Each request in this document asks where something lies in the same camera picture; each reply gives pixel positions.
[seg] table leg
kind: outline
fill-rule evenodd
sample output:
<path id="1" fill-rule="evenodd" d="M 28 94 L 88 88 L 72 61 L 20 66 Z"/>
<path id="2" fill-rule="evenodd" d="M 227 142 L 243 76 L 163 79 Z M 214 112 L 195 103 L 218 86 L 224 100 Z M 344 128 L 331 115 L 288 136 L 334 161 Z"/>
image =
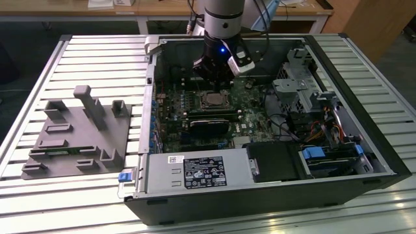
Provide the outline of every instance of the table leg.
<path id="1" fill-rule="evenodd" d="M 316 21 L 314 22 L 311 31 L 310 31 L 311 34 L 319 34 L 323 31 L 327 19 L 328 19 L 328 16 L 319 16 L 318 17 Z"/>
<path id="2" fill-rule="evenodd" d="M 150 29 L 148 29 L 148 17 L 147 16 L 138 16 L 138 25 L 139 25 L 139 32 L 143 35 L 150 34 Z"/>
<path id="3" fill-rule="evenodd" d="M 52 26 L 51 26 L 51 22 L 50 21 L 43 21 L 42 22 L 42 26 L 44 27 L 44 29 L 47 31 L 50 31 L 52 29 Z"/>

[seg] cardboard box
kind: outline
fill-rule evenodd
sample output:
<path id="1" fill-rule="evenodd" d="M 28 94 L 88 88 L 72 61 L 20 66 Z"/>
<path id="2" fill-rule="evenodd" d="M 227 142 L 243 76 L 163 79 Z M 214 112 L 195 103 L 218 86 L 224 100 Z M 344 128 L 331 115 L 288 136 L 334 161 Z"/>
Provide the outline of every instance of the cardboard box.
<path id="1" fill-rule="evenodd" d="M 115 5 L 118 6 L 132 6 L 135 0 L 115 0 Z"/>
<path id="2" fill-rule="evenodd" d="M 106 9 L 114 9 L 114 3 L 112 0 L 88 0 L 88 10 L 106 10 Z"/>

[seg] barcode label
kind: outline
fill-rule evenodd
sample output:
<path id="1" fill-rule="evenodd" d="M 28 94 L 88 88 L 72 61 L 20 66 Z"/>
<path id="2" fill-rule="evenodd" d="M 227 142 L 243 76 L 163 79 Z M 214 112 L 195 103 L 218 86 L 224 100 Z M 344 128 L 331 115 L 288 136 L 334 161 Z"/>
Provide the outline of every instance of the barcode label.
<path id="1" fill-rule="evenodd" d="M 183 163 L 184 156 L 168 156 L 168 163 Z"/>

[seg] red wire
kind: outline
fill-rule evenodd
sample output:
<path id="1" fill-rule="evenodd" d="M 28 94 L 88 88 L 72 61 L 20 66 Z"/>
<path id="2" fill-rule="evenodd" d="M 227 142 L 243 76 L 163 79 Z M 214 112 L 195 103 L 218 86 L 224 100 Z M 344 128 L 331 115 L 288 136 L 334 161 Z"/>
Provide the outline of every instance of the red wire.
<path id="1" fill-rule="evenodd" d="M 314 133 L 314 126 L 315 126 L 315 124 L 318 124 L 319 123 L 319 121 L 315 121 L 314 123 L 312 123 L 312 125 L 311 125 L 311 135 L 312 135 L 312 133 Z"/>

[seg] blue drive bracket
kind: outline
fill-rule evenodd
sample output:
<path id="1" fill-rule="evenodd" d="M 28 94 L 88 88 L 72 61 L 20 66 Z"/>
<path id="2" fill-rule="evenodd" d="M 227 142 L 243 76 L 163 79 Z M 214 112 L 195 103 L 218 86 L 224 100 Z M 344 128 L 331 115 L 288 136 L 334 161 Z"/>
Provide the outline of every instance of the blue drive bracket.
<path id="1" fill-rule="evenodd" d="M 302 151 L 304 159 L 326 157 L 322 147 L 308 147 Z"/>

